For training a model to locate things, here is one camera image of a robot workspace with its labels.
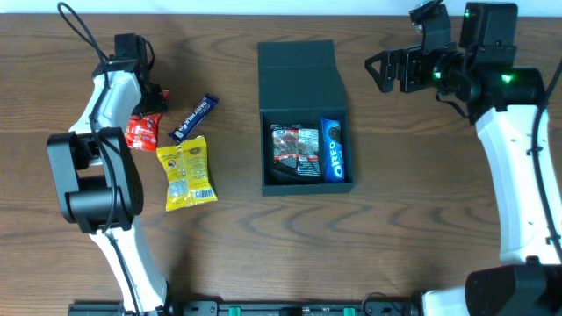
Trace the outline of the red candy bag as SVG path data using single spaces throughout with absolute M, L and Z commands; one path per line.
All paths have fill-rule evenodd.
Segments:
M 125 140 L 131 149 L 155 152 L 158 144 L 158 125 L 163 113 L 133 115 L 127 125 Z

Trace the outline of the dark blue Dairy Milk bar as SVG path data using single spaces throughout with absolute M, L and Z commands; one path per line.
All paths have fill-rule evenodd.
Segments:
M 187 140 L 189 134 L 203 121 L 209 112 L 219 103 L 217 97 L 205 95 L 195 110 L 172 132 L 169 137 L 176 143 Z

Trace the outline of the dark green lidded box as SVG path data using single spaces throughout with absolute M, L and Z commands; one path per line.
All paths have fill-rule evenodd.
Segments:
M 262 149 L 262 195 L 289 196 L 348 193 L 355 185 L 354 151 L 349 135 L 348 99 L 330 40 L 260 42 L 258 52 L 259 116 Z M 273 172 L 273 125 L 321 128 L 322 119 L 341 123 L 344 181 L 327 183 L 325 154 L 321 179 L 309 183 Z

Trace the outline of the blue Oreo cookie pack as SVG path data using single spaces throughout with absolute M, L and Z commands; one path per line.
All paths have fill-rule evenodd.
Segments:
M 342 129 L 339 120 L 321 118 L 325 181 L 343 183 L 345 166 L 342 146 Z

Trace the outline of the black Haribo candy bag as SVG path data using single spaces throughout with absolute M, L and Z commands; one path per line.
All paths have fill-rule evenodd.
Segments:
M 319 130 L 310 125 L 271 125 L 273 177 L 284 184 L 321 180 Z

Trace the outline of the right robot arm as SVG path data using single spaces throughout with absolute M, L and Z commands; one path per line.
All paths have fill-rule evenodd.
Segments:
M 551 160 L 548 101 L 553 85 L 515 65 L 518 8 L 470 2 L 459 41 L 440 1 L 409 13 L 421 44 L 367 59 L 380 91 L 433 88 L 476 129 L 491 170 L 501 226 L 500 266 L 464 284 L 426 291 L 417 315 L 558 315 L 561 312 L 561 196 Z

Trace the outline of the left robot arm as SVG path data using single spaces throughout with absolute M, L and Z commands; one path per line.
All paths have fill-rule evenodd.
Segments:
M 165 315 L 168 284 L 155 266 L 141 226 L 141 178 L 126 144 L 126 125 L 147 96 L 162 93 L 149 81 L 144 57 L 111 56 L 93 76 L 82 116 L 47 140 L 61 213 L 97 244 L 122 292 L 122 315 Z

